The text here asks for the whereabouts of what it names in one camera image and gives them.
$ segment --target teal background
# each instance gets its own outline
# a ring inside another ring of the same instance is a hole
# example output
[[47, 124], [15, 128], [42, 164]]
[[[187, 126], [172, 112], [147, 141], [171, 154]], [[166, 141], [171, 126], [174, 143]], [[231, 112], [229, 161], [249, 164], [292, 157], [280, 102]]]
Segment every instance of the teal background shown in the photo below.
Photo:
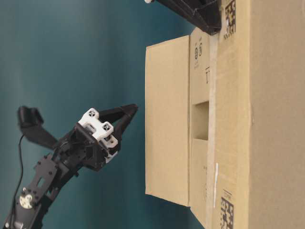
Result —
[[[16, 111], [38, 107], [55, 137], [89, 108], [136, 103], [119, 155], [99, 173], [82, 169], [44, 218], [44, 229], [202, 229], [186, 207], [147, 196], [144, 151], [145, 47], [193, 26], [143, 0], [0, 1], [0, 221], [19, 177]], [[24, 179], [48, 150], [22, 143]]]

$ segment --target robotic arm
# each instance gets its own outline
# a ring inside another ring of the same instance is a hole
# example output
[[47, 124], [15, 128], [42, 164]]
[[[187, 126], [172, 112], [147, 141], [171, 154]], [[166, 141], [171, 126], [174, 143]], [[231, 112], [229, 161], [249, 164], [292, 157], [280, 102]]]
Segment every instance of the robotic arm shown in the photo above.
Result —
[[61, 188], [78, 176], [82, 167], [99, 171], [117, 155], [122, 134], [137, 109], [135, 104], [99, 112], [91, 108], [57, 141], [43, 129], [36, 108], [20, 107], [18, 120], [24, 136], [54, 153], [37, 162], [34, 179], [16, 197], [3, 229], [41, 229], [42, 219]]

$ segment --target cardboard box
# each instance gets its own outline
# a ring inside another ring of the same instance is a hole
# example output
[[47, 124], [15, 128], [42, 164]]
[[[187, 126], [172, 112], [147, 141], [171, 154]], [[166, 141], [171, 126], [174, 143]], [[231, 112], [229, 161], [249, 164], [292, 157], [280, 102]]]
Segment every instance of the cardboard box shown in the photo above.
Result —
[[206, 229], [305, 227], [305, 1], [223, 0], [223, 28], [147, 47], [146, 193]]

